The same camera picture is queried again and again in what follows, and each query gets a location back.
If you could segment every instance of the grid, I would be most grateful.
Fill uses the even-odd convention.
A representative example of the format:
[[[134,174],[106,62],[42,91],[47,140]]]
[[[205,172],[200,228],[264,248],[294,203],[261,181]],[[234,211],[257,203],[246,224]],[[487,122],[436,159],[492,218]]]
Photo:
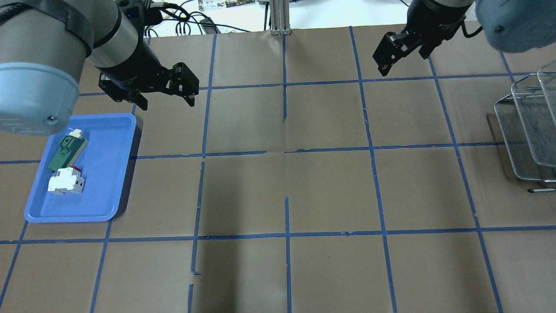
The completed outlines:
[[[454,129],[451,124],[450,116],[446,109],[446,104],[444,101],[443,93],[440,88],[439,80],[443,79],[455,79],[455,78],[472,78],[472,77],[508,77],[514,82],[514,75],[526,75],[526,73],[512,73],[508,62],[505,59],[503,53],[500,53],[500,56],[504,62],[505,67],[507,68],[507,73],[500,73],[500,74],[486,74],[486,75],[451,75],[451,76],[438,76],[435,71],[435,67],[431,58],[428,59],[430,68],[432,70],[432,76],[422,76],[422,77],[405,77],[405,78],[383,78],[383,79],[363,79],[361,75],[361,66],[359,62],[359,55],[356,45],[356,40],[354,36],[353,29],[350,27],[350,35],[351,35],[351,42],[353,44],[353,52],[355,56],[356,67],[358,71],[358,79],[357,80],[342,80],[342,81],[313,81],[313,82],[287,82],[287,71],[286,71],[286,37],[282,37],[282,53],[283,53],[283,83],[282,84],[262,84],[262,85],[236,85],[236,86],[212,86],[212,78],[214,72],[214,62],[215,62],[215,51],[216,51],[216,44],[217,44],[217,35],[214,35],[213,42],[212,42],[212,55],[211,55],[211,63],[210,63],[210,75],[208,81],[208,87],[203,87],[201,90],[207,90],[207,103],[206,103],[206,112],[205,112],[205,123],[203,129],[203,142],[202,142],[202,152],[199,154],[172,154],[172,155],[140,155],[135,157],[135,159],[163,159],[163,158],[213,158],[213,157],[223,157],[223,156],[230,156],[230,155],[258,155],[258,154],[265,154],[267,151],[241,151],[241,152],[229,152],[229,153],[207,153],[206,152],[206,142],[207,142],[207,131],[209,125],[209,114],[210,114],[210,102],[211,102],[211,92],[212,90],[218,89],[240,89],[240,88],[264,88],[264,87],[276,87],[282,86],[283,93],[284,93],[284,121],[287,118],[287,87],[288,86],[299,86],[299,85],[327,85],[327,84],[349,84],[349,83],[358,83],[360,89],[360,96],[361,96],[361,105],[363,110],[363,116],[365,119],[365,129],[366,129],[366,137],[368,139],[368,146],[355,146],[349,148],[315,148],[315,149],[299,149],[294,151],[285,151],[286,154],[291,153],[318,153],[318,152],[330,152],[330,151],[369,151],[370,153],[370,160],[371,160],[371,167],[373,171],[373,178],[375,184],[375,192],[376,198],[378,202],[378,209],[379,209],[379,218],[380,218],[380,230],[377,231],[353,231],[353,232],[290,232],[290,210],[289,210],[289,198],[286,197],[284,200],[285,204],[285,232],[280,233],[260,233],[260,234],[244,234],[244,235],[230,235],[230,236],[200,236],[199,235],[199,223],[200,223],[200,216],[202,214],[202,192],[203,192],[203,176],[205,173],[205,162],[201,163],[200,169],[200,178],[199,178],[199,185],[198,185],[198,197],[197,197],[197,211],[196,211],[196,219],[195,219],[195,232],[193,236],[180,236],[180,237],[137,237],[137,238],[110,238],[110,231],[112,226],[112,220],[108,221],[106,233],[104,238],[85,238],[85,239],[23,239],[28,223],[25,222],[21,234],[18,240],[15,241],[0,241],[0,244],[11,244],[16,245],[15,253],[13,255],[13,260],[10,265],[8,275],[6,281],[2,288],[2,293],[0,295],[0,305],[4,299],[7,289],[9,288],[9,281],[14,269],[14,266],[17,262],[17,257],[19,254],[19,249],[23,244],[48,244],[48,243],[103,243],[102,247],[102,254],[100,258],[100,262],[98,265],[98,271],[96,276],[95,282],[95,289],[93,292],[93,297],[91,301],[90,312],[93,313],[95,311],[95,303],[96,297],[98,292],[98,286],[101,279],[103,263],[106,255],[106,249],[109,243],[111,242],[161,242],[161,241],[191,241],[193,243],[193,251],[192,251],[192,259],[191,259],[191,271],[198,275],[196,272],[196,255],[197,255],[197,244],[199,241],[207,241],[207,240],[232,240],[232,239],[254,239],[254,238],[285,238],[286,240],[286,277],[287,277],[287,311],[292,312],[292,294],[291,294],[291,249],[290,249],[290,239],[294,237],[322,237],[322,236],[382,236],[383,244],[384,244],[384,253],[385,253],[385,263],[386,263],[386,272],[388,275],[388,284],[390,289],[390,297],[391,297],[391,304],[394,312],[398,311],[397,304],[396,304],[396,296],[395,296],[395,277],[393,277],[391,264],[390,264],[390,253],[389,253],[389,246],[388,246],[388,235],[394,234],[437,234],[437,233],[476,233],[481,250],[484,257],[484,262],[486,265],[486,269],[488,272],[488,276],[490,279],[490,284],[492,286],[492,292],[494,294],[494,298],[496,301],[496,305],[499,312],[503,312],[503,305],[500,300],[498,289],[495,281],[494,274],[492,272],[492,268],[490,266],[489,255],[487,248],[485,246],[483,233],[485,232],[509,232],[509,231],[543,231],[543,230],[555,230],[556,225],[549,225],[549,226],[516,226],[516,227],[482,227],[480,225],[479,219],[476,216],[475,205],[473,201],[473,196],[471,194],[471,190],[469,187],[469,182],[466,176],[465,168],[460,156],[460,147],[468,147],[468,146],[495,146],[495,145],[503,145],[504,143],[458,143],[455,137]],[[449,133],[451,136],[451,143],[449,144],[423,144],[423,145],[405,145],[405,146],[397,146],[397,145],[388,145],[388,146],[374,146],[373,140],[371,136],[371,131],[369,128],[369,119],[367,115],[367,107],[366,107],[366,98],[365,98],[365,91],[363,88],[363,84],[366,82],[377,82],[377,81],[404,81],[404,80],[431,80],[435,82],[436,89],[438,91],[438,96],[440,102],[442,104],[443,113],[445,116],[445,120],[449,129]],[[94,95],[103,95],[104,93],[95,92],[95,93],[87,93],[81,94],[81,96],[94,96]],[[475,227],[474,228],[446,228],[446,229],[406,229],[406,230],[388,230],[386,229],[385,219],[384,219],[384,212],[381,200],[381,193],[380,193],[380,181],[379,176],[377,174],[376,169],[376,160],[375,160],[375,151],[381,149],[434,149],[434,148],[453,148],[456,158],[458,160],[459,169],[461,171],[461,176],[465,185],[465,191],[467,194],[467,198],[469,201],[469,205],[471,207],[471,213],[473,215]],[[0,161],[0,164],[29,164],[29,163],[39,163],[40,160],[16,160],[16,161]],[[188,312],[192,310],[192,299],[195,293],[194,285],[189,285],[188,290]]]

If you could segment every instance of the blue tray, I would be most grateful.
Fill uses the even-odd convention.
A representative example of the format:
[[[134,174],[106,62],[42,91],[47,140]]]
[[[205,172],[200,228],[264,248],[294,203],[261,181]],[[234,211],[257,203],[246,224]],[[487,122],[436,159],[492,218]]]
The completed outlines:
[[[25,207],[30,223],[103,222],[118,211],[136,126],[129,113],[71,116],[64,131],[50,136]],[[71,130],[83,130],[89,142],[75,166],[82,170],[81,194],[47,192],[54,174],[47,168],[58,143]]]

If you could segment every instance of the green electrical component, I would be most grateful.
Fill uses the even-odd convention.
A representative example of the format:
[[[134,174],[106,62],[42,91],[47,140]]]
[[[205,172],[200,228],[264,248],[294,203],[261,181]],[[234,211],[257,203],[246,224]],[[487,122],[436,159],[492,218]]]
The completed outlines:
[[[71,167],[87,145],[87,140],[74,136],[64,136],[59,145],[60,150],[48,164],[48,169],[53,173],[61,168]]]

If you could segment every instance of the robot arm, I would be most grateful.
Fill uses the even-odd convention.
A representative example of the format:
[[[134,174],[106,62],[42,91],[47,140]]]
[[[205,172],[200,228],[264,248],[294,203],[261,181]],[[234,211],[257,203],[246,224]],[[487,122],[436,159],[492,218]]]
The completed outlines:
[[[0,130],[50,135],[68,122],[85,58],[114,101],[147,109],[142,92],[193,106],[199,81],[184,63],[163,67],[142,39],[158,10],[129,0],[0,0]]]
[[[405,28],[399,34],[386,33],[373,54],[380,73],[386,76],[418,47],[421,57],[428,58],[463,26],[473,2],[488,42],[499,51],[525,52],[556,42],[556,1],[413,0]]]

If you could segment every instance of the metal post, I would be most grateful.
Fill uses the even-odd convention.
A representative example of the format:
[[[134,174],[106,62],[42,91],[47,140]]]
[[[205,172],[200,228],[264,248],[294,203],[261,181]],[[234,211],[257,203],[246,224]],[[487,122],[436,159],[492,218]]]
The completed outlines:
[[[290,28],[290,1],[270,0],[270,32],[273,36],[289,35]]]

